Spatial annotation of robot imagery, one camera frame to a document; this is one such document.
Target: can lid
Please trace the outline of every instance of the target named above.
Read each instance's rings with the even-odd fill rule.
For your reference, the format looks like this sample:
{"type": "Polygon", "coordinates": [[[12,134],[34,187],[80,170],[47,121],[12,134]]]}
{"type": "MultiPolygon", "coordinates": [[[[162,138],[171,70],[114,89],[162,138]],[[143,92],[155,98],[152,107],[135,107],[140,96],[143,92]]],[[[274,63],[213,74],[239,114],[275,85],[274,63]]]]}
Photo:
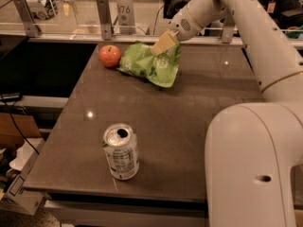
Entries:
{"type": "Polygon", "coordinates": [[[123,147],[127,145],[133,136],[133,130],[126,124],[114,124],[104,133],[105,142],[111,147],[123,147]]]}

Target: silver can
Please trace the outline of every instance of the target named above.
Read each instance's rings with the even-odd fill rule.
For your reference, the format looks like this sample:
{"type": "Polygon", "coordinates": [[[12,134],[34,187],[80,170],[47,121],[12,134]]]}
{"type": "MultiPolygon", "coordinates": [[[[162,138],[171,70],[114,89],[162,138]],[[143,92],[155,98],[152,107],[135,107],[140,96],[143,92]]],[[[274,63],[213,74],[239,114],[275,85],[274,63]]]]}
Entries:
{"type": "Polygon", "coordinates": [[[103,136],[108,165],[113,177],[119,180],[132,178],[139,169],[136,135],[126,124],[114,124],[103,136]]]}

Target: apple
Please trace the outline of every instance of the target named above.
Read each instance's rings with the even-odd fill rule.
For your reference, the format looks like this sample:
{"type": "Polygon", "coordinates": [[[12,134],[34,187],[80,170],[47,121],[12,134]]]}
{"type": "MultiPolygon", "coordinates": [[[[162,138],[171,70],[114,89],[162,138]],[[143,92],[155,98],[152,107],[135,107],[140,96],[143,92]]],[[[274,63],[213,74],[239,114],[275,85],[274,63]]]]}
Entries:
{"type": "Polygon", "coordinates": [[[121,59],[121,51],[115,45],[104,45],[98,52],[98,58],[105,67],[116,67],[121,59]]]}

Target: can label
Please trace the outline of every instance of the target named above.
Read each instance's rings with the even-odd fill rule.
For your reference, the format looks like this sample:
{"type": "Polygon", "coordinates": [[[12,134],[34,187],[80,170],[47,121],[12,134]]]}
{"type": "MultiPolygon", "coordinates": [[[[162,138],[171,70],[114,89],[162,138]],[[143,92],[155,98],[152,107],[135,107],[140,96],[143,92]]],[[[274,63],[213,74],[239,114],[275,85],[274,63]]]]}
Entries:
{"type": "Polygon", "coordinates": [[[120,180],[132,178],[139,169],[136,135],[125,124],[109,127],[103,137],[102,147],[112,175],[120,180]]]}

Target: soda can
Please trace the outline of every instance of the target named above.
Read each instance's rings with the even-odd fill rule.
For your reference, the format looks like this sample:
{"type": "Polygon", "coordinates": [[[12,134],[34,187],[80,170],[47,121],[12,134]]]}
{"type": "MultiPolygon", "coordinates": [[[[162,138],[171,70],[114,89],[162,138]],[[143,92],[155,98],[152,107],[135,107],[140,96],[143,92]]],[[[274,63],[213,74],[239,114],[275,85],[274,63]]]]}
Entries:
{"type": "Polygon", "coordinates": [[[129,125],[119,123],[110,126],[104,133],[102,147],[113,177],[128,180],[137,173],[137,140],[129,125]]]}

